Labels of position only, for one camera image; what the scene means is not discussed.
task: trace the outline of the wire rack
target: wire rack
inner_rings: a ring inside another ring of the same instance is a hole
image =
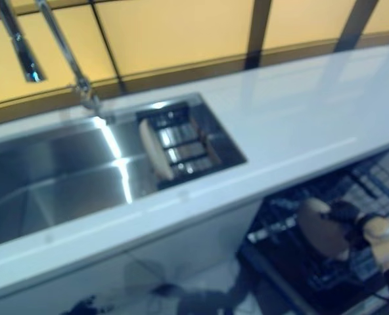
[[[264,199],[248,239],[252,243],[270,240],[281,250],[297,252],[302,273],[316,291],[328,290],[340,282],[364,281],[378,273],[371,250],[351,252],[348,262],[336,261],[316,252],[296,226],[296,210],[311,197],[327,203],[349,201],[365,212],[389,216],[389,170],[383,165],[389,152],[373,156],[328,175],[283,190]]]

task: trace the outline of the cabinet door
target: cabinet door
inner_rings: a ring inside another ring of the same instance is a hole
[[[129,253],[164,282],[184,279],[234,257],[260,204],[229,209]]]
[[[0,299],[0,315],[103,314],[134,301],[160,279],[127,253]]]

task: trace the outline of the stainless steel sink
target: stainless steel sink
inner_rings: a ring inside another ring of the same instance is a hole
[[[110,120],[92,117],[0,143],[0,243],[245,161],[198,94]],[[143,141],[142,121],[159,152]],[[161,158],[170,177],[157,169]]]

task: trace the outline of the faucet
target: faucet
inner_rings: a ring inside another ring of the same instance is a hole
[[[90,110],[93,110],[95,115],[101,117],[101,102],[92,89],[88,78],[84,76],[78,63],[76,62],[72,50],[58,26],[47,0],[35,0],[35,3],[40,12],[43,14],[45,21],[50,27],[51,33],[55,37],[56,42],[63,53],[63,56],[68,61],[69,66],[75,75],[76,91],[81,96],[82,105]],[[28,82],[44,81],[45,75],[43,70],[39,66],[31,47],[24,37],[24,33],[20,28],[9,0],[0,0],[0,18],[11,38],[15,53],[18,57],[22,71],[24,72],[25,80]]]

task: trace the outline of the wall tile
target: wall tile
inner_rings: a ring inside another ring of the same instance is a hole
[[[389,32],[389,0],[379,0],[363,34]]]
[[[253,0],[97,4],[122,75],[244,54]]]
[[[47,0],[51,8],[71,7],[87,3],[87,0]],[[11,0],[11,5],[16,14],[24,14],[38,10],[35,0]]]
[[[355,0],[272,0],[264,49],[339,38]]]

